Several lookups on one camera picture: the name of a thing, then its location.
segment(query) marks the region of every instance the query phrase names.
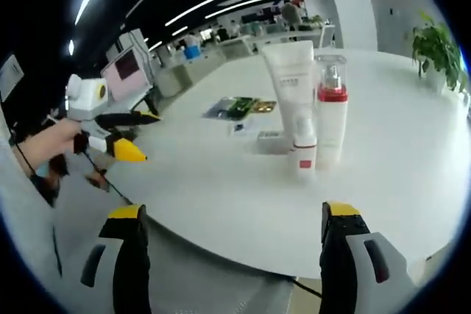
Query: pink screen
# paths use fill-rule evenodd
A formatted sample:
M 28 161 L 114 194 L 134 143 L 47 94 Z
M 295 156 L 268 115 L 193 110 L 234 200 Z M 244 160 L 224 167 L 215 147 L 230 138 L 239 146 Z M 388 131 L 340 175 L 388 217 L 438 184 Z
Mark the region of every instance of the pink screen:
M 116 101 L 123 99 L 130 93 L 146 87 L 149 83 L 142 70 L 137 70 L 128 77 L 121 79 L 116 63 L 110 64 L 104 71 L 103 77 L 106 79 L 108 89 Z

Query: cable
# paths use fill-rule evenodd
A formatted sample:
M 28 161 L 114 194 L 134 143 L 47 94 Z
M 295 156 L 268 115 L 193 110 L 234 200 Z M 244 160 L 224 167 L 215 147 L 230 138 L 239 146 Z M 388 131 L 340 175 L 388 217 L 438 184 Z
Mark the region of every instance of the cable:
M 0 105 L 1 105 L 1 110 L 3 111 L 3 98 L 1 97 L 1 91 L 0 91 Z M 10 134 L 13 136 L 14 135 L 14 132 L 12 130 L 12 128 L 7 124 L 7 127 L 8 127 L 8 130 L 10 131 Z M 29 169 L 31 170 L 31 173 L 32 173 L 32 176 L 36 175 L 36 171 L 33 169 L 33 167 L 31 166 L 31 163 L 29 163 L 28 159 L 26 158 L 26 156 L 24 155 L 23 151 L 20 149 L 20 146 L 18 144 L 18 141 L 15 141 L 15 146 L 16 148 L 18 149 L 18 151 L 20 152 L 21 156 L 23 157 L 24 159 L 24 162 L 26 162 L 26 164 L 28 165 Z
M 128 204 L 134 204 L 133 202 L 131 202 L 126 196 L 124 196 L 119 190 L 117 187 L 114 186 L 114 184 L 112 182 L 110 182 L 107 177 L 105 176 L 105 174 L 103 174 L 100 169 L 98 168 L 98 166 L 95 164 L 95 162 L 90 158 L 90 156 L 87 154 L 86 151 L 83 152 L 83 154 L 85 155 L 85 157 L 87 157 L 87 159 L 90 161 L 90 163 L 93 165 L 93 168 L 95 169 L 95 171 L 97 171 L 99 173 L 100 176 L 103 177 L 103 179 L 106 181 L 106 183 L 108 183 L 114 190 L 115 192 L 117 192 L 120 197 L 122 197 L 124 200 L 126 200 L 126 202 Z
M 289 282 L 291 282 L 292 284 L 296 285 L 297 287 L 302 288 L 303 290 L 309 292 L 310 294 L 313 294 L 313 295 L 319 297 L 320 299 L 322 299 L 322 294 L 321 293 L 317 292 L 316 290 L 313 290 L 312 288 L 309 288 L 308 286 L 304 286 L 301 282 L 298 282 L 293 277 L 286 277 L 286 279 Z

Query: table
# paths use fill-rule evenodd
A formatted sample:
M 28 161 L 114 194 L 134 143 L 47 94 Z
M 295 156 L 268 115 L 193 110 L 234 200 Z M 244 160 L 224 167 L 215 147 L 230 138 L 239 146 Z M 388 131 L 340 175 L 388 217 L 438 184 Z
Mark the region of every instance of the table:
M 258 51 L 261 52 L 261 49 L 269 44 L 287 43 L 289 42 L 289 38 L 297 38 L 298 40 L 312 40 L 316 48 L 320 44 L 321 34 L 321 29 L 315 29 L 313 31 L 277 32 L 260 37 L 252 37 L 250 43 L 255 44 Z
M 201 118 L 223 96 L 275 99 L 262 57 L 224 64 L 184 93 L 135 143 L 149 161 L 108 172 L 150 217 L 215 254 L 266 271 L 319 277 L 321 205 L 351 203 L 410 263 L 443 247 L 466 209 L 470 134 L 457 101 L 424 88 L 410 58 L 317 50 L 347 58 L 350 91 L 343 157 L 312 186 L 295 182 L 286 156 L 252 153 Z M 273 113 L 258 129 L 280 129 Z
M 125 113 L 133 110 L 144 98 L 149 94 L 152 86 L 149 84 L 144 88 L 140 88 L 131 92 L 128 96 L 120 99 L 119 101 L 111 102 L 110 106 L 106 109 L 105 114 L 108 113 Z

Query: white bottle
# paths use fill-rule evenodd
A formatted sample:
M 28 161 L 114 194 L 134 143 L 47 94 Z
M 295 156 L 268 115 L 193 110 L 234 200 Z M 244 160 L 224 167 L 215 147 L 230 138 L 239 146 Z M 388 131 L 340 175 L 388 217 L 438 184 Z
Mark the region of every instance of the white bottle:
M 318 149 L 316 168 L 329 169 L 341 157 L 347 123 L 348 94 L 345 85 L 345 58 L 322 55 L 316 57 L 321 68 L 321 82 L 317 88 L 316 114 Z
M 317 137 L 311 117 L 299 116 L 294 127 L 291 155 L 296 175 L 303 180 L 314 177 Z

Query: white tube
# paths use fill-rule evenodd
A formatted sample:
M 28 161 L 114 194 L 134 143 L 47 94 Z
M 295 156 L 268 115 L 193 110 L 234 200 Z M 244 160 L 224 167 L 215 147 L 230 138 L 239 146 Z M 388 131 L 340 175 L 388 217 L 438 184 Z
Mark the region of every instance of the white tube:
M 314 102 L 312 41 L 264 46 L 262 54 L 272 76 L 286 137 L 292 140 L 294 116 L 311 112 Z

